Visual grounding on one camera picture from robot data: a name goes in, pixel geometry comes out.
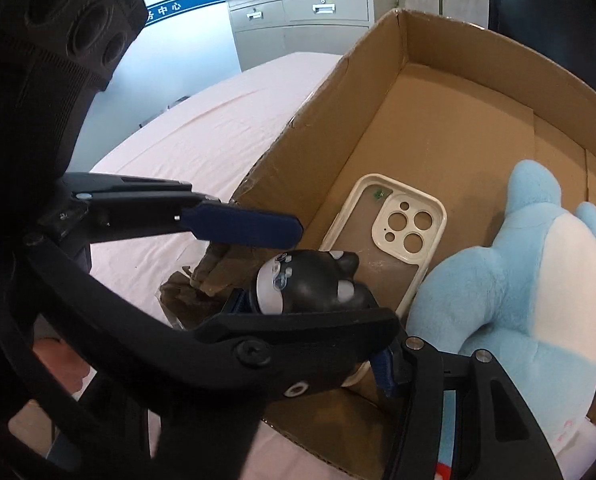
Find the person's left hand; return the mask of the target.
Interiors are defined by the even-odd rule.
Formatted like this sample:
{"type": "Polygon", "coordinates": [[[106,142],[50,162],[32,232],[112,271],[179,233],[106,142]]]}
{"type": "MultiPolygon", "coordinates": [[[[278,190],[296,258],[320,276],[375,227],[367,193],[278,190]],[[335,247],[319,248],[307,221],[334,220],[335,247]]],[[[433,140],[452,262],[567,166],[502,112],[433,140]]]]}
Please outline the person's left hand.
{"type": "Polygon", "coordinates": [[[63,339],[41,338],[33,352],[60,385],[76,400],[93,378],[94,370],[63,339]]]}

